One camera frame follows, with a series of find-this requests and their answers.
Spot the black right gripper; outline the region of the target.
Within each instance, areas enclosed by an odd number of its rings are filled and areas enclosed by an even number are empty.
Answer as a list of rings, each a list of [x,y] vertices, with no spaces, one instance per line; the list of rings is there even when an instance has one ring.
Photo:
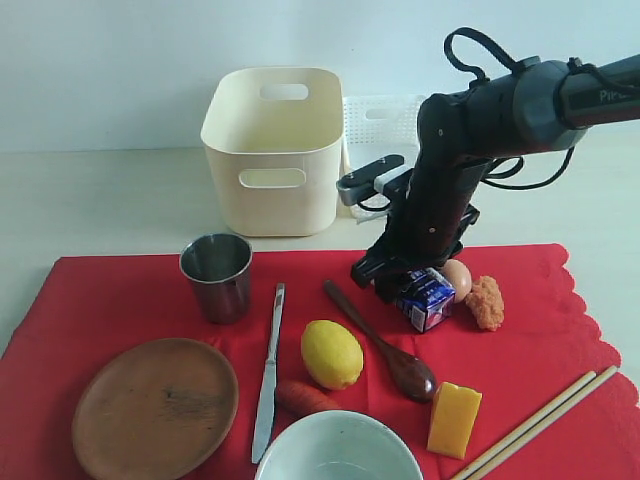
[[[393,303],[424,276],[416,269],[446,262],[462,235],[459,224],[480,180],[478,159],[418,160],[406,186],[390,199],[383,234],[351,266],[353,282],[364,289],[375,281],[377,297]]]

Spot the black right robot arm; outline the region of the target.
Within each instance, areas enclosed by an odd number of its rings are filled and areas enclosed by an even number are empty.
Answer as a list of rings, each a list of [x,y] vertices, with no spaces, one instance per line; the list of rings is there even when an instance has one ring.
[[[417,115],[413,166],[381,157],[337,183],[352,206],[376,194],[389,201],[384,232],[351,268],[361,288],[390,302],[403,274],[440,267],[459,254],[479,211],[477,186],[502,162],[527,154],[571,154],[588,128],[639,117],[639,58],[591,68],[528,59],[522,70],[466,91],[433,94]]]

